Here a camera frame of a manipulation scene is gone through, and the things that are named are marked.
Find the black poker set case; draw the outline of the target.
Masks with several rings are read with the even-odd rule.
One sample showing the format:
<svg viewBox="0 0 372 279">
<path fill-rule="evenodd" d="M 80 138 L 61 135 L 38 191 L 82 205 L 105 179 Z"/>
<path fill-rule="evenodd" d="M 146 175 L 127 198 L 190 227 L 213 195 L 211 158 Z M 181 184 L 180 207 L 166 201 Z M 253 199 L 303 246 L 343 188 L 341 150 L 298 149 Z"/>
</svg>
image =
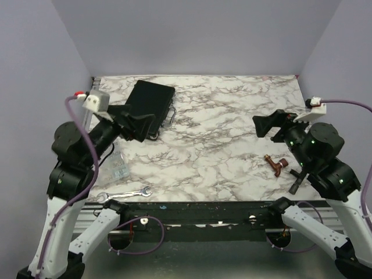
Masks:
<svg viewBox="0 0 372 279">
<path fill-rule="evenodd" d="M 138 80 L 125 104 L 129 105 L 132 116 L 154 115 L 148 135 L 148 140 L 156 141 L 160 134 L 160 128 L 173 106 L 173 98 L 176 89 L 174 87 Z"/>
</svg>

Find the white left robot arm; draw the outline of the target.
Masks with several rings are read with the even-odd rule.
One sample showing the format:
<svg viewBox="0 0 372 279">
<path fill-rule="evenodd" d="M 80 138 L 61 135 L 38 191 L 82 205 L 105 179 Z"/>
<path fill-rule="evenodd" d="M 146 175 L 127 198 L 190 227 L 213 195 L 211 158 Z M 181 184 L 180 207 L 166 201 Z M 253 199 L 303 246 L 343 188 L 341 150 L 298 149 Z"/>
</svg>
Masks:
<svg viewBox="0 0 372 279">
<path fill-rule="evenodd" d="M 71 117 L 55 131 L 52 150 L 58 162 L 49 176 L 47 213 L 37 251 L 17 278 L 81 278 L 85 262 L 109 230 L 128 225 L 126 212 L 109 210 L 98 228 L 90 227 L 83 241 L 72 240 L 74 226 L 88 194 L 98 178 L 99 158 L 116 138 L 142 142 L 155 120 L 153 114 L 132 115 L 127 105 L 110 105 L 105 117 L 87 132 L 77 120 L 69 101 Z"/>
</svg>

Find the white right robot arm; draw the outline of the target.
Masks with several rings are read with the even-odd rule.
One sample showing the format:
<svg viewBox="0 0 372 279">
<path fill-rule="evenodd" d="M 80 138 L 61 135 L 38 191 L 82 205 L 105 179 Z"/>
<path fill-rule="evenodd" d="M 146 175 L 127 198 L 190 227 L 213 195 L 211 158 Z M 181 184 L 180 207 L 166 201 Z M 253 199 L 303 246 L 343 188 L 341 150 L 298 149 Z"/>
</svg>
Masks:
<svg viewBox="0 0 372 279">
<path fill-rule="evenodd" d="M 295 202 L 282 197 L 268 208 L 267 220 L 275 228 L 284 224 L 300 232 L 325 251 L 346 278 L 371 278 L 371 228 L 369 210 L 362 201 L 361 183 L 355 172 L 337 158 L 345 141 L 333 125 L 298 120 L 296 114 L 276 110 L 269 116 L 253 116 L 256 135 L 285 143 L 310 185 L 337 214 L 345 234 L 339 234 L 308 216 Z"/>
</svg>

